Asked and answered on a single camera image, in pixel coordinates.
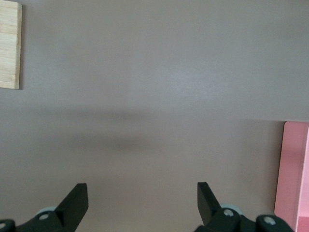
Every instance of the pink box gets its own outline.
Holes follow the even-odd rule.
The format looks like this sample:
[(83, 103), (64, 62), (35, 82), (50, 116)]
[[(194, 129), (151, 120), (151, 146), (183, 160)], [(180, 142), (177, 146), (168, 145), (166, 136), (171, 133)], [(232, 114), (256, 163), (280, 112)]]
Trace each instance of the pink box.
[(296, 232), (309, 231), (309, 123), (284, 124), (275, 214)]

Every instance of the bamboo block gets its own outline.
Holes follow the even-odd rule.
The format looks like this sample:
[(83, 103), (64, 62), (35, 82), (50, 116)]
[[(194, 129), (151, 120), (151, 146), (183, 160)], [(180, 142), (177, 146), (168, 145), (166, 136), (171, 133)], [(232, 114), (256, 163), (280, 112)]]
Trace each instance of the bamboo block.
[(0, 0), (0, 87), (19, 89), (22, 5)]

